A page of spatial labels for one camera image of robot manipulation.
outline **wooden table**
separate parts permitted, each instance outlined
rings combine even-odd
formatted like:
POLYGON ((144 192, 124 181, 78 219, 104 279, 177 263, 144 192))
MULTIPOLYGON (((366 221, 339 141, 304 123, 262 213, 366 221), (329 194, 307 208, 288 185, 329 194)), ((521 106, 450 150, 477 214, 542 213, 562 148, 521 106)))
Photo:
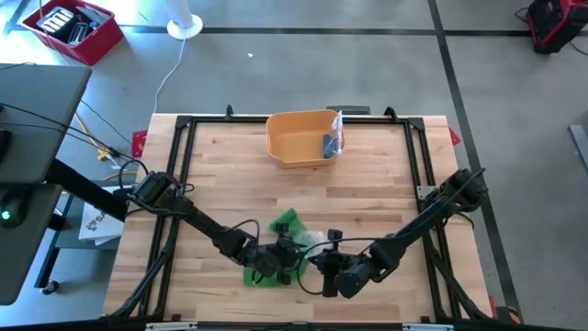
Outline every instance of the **wooden table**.
MULTIPOLYGON (((151 170, 166 168, 176 116, 153 115, 142 157, 151 170)), ((441 183, 458 168, 447 120, 424 117, 424 123, 435 180, 441 183)), ((275 240, 267 225, 290 207, 309 229, 326 233, 336 228, 344 231, 344 237, 393 233, 417 214, 401 126, 345 126, 345 150, 335 165, 295 169, 272 164, 263 124, 199 123, 196 133, 187 180, 196 189, 189 197, 222 224, 257 219, 262 225, 261 243, 275 240)), ((146 212, 127 219, 104 313, 120 307, 143 276, 154 223, 155 217, 146 212)), ((253 226, 243 229, 254 234, 253 226)), ((480 309, 490 314, 471 225, 456 216, 446 230, 457 279, 480 309)), ((357 252, 368 243, 342 243, 340 249, 357 252)), ((311 291, 322 286, 315 268, 309 268, 302 280, 311 291)), ((151 308, 159 283, 158 278, 151 308)), ((440 287, 449 312, 442 280, 440 287)), ((416 322, 423 315, 433 316, 433 307, 421 241, 409 247, 400 267, 380 284, 370 282, 351 300, 327 299, 304 293, 298 284, 244 287, 243 268, 223 257, 203 234, 181 223, 165 310, 167 317, 171 314, 198 321, 416 322)))

